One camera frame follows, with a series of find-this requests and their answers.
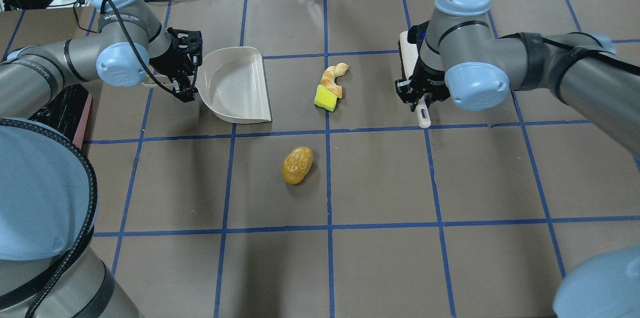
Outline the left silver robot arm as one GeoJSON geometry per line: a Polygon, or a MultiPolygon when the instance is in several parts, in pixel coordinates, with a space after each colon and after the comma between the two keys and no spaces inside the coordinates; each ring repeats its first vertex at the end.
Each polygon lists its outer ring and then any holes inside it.
{"type": "Polygon", "coordinates": [[[191,102],[202,33],[165,27],[145,0],[89,0],[96,32],[10,52],[1,62],[1,316],[141,318],[91,249],[98,179],[81,140],[82,84],[160,88],[191,102]]]}

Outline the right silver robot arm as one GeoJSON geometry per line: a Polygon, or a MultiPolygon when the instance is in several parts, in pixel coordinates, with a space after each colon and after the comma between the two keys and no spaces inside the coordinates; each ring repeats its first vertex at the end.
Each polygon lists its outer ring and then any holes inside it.
{"type": "MultiPolygon", "coordinates": [[[[493,33],[493,0],[434,0],[431,19],[398,41],[400,99],[426,131],[428,108],[448,98],[466,111],[515,91],[549,89],[624,148],[639,168],[639,67],[616,55],[606,34],[493,33]]],[[[554,318],[638,318],[639,244],[581,263],[554,296],[554,318]]]]}

